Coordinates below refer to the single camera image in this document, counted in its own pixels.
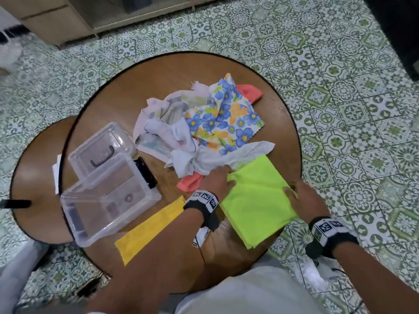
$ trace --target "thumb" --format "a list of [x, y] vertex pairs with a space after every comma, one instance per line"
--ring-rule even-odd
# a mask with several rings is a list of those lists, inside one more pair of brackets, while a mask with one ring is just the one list
[[287, 195], [288, 199], [290, 200], [292, 208], [296, 207], [298, 200], [295, 197], [294, 192], [289, 187], [284, 187], [283, 190], [285, 194]]
[[236, 185], [236, 181], [235, 180], [231, 180], [229, 182], [227, 182], [227, 191], [230, 192], [231, 189]]

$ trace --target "wooden tabletop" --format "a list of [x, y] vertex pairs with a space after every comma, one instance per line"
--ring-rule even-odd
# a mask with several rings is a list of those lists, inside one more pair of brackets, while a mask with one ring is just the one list
[[[254, 109], [265, 126], [251, 142], [270, 141], [276, 144], [268, 155], [275, 168], [287, 181], [301, 175], [301, 151], [294, 122], [275, 89], [252, 69], [225, 57], [197, 52], [165, 54], [140, 62], [117, 75], [89, 100], [78, 117], [74, 131], [63, 150], [62, 190], [78, 179], [67, 156], [84, 141], [111, 121], [132, 134], [141, 109], [151, 97], [164, 99], [175, 91], [191, 89], [192, 83], [213, 84], [230, 73], [236, 84], [252, 84], [263, 91], [263, 97]], [[114, 242], [160, 209], [185, 194], [176, 187], [179, 181], [175, 171], [164, 168], [164, 163], [152, 156], [138, 152], [144, 158], [158, 181], [162, 200], [114, 236], [105, 237], [85, 248], [87, 256], [104, 272], [113, 275], [123, 267], [122, 258]], [[256, 261], [274, 241], [268, 238], [259, 247], [247, 250], [228, 222], [222, 224], [204, 242], [201, 250], [190, 247], [184, 256], [178, 285], [172, 293], [208, 288], [229, 275], [236, 275]]]
[[51, 166], [57, 162], [76, 116], [55, 122], [39, 133], [23, 152], [10, 184], [11, 199], [32, 201], [29, 208], [13, 209], [19, 227], [31, 238], [48, 244], [72, 242], [55, 194]]

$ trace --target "neon green cloth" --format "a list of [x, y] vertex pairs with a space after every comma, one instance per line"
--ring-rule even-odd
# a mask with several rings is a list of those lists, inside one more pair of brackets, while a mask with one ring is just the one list
[[262, 155], [228, 175], [237, 184], [221, 203], [246, 248], [254, 248], [296, 217], [283, 191], [288, 186], [271, 161]]

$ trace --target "person's left hand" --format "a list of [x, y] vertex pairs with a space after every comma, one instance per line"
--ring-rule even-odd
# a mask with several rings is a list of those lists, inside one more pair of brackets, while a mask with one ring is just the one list
[[227, 175], [233, 170], [228, 165], [219, 166], [213, 169], [201, 182], [200, 190], [207, 190], [215, 194], [218, 202], [221, 203], [227, 197], [230, 190], [236, 185], [236, 181], [227, 182]]

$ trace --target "black mat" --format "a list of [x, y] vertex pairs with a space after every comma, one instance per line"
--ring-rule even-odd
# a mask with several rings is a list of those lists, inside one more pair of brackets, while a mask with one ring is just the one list
[[419, 0], [364, 0], [412, 80], [419, 60]]

